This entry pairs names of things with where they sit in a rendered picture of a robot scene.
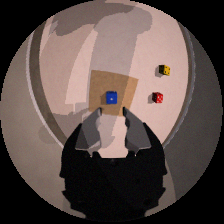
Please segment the yellow die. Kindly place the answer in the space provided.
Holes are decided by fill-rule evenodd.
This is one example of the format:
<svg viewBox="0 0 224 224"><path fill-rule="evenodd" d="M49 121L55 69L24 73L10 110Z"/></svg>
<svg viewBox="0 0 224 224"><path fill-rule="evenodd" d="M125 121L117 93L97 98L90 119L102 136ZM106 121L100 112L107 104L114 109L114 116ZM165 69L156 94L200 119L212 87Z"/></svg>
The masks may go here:
<svg viewBox="0 0 224 224"><path fill-rule="evenodd" d="M159 65L159 73L163 75L170 75L170 67L166 65Z"/></svg>

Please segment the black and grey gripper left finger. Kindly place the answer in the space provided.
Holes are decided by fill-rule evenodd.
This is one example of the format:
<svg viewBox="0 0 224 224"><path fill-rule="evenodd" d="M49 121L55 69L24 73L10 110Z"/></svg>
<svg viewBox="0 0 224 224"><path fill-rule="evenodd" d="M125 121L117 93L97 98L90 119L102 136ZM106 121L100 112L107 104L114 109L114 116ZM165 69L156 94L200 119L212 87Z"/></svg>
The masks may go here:
<svg viewBox="0 0 224 224"><path fill-rule="evenodd" d="M101 137L98 127L101 107L98 107L89 117L80 123L67 139L61 156L61 171L59 176L65 179L65 173L75 161L92 157L92 152L101 148Z"/></svg>

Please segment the brown square mat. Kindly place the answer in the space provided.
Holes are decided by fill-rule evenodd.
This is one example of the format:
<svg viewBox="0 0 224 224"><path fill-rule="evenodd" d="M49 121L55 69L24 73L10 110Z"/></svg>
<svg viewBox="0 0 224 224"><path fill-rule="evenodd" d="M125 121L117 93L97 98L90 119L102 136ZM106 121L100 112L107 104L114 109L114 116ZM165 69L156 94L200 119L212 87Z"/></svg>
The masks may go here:
<svg viewBox="0 0 224 224"><path fill-rule="evenodd" d="M102 107L102 114L124 117L122 108L130 109L138 80L118 73L92 70L89 112L94 112L98 107ZM117 104L106 104L107 91L117 92Z"/></svg>

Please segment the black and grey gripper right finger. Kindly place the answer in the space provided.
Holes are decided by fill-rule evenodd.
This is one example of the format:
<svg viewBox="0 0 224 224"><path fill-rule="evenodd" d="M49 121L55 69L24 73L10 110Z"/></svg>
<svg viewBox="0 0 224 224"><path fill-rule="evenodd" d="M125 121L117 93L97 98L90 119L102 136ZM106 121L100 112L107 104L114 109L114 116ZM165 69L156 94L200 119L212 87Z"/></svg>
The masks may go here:
<svg viewBox="0 0 224 224"><path fill-rule="evenodd" d="M165 155L161 142L149 126L142 122L126 107L122 108L127 132L125 148L134 151L136 156L143 156L154 160L166 175ZM128 151L128 152L129 152Z"/></svg>

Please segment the blue die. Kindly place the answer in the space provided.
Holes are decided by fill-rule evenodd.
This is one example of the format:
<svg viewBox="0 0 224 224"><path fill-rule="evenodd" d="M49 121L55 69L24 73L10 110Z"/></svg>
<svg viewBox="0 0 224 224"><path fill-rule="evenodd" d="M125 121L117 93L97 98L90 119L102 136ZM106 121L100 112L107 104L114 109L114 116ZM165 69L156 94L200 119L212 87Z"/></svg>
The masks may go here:
<svg viewBox="0 0 224 224"><path fill-rule="evenodd" d="M107 91L106 92L106 103L107 104L117 104L117 92Z"/></svg>

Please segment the red die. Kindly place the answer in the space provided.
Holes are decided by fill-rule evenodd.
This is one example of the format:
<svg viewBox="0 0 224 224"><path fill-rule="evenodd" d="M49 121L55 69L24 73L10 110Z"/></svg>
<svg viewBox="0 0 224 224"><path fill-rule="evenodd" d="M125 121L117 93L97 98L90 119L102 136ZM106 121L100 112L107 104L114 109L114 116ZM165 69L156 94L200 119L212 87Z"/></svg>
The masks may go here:
<svg viewBox="0 0 224 224"><path fill-rule="evenodd" d="M153 92L152 100L153 100L155 103L162 103L162 100L163 100L163 94L161 94L161 93L159 93L159 92Z"/></svg>

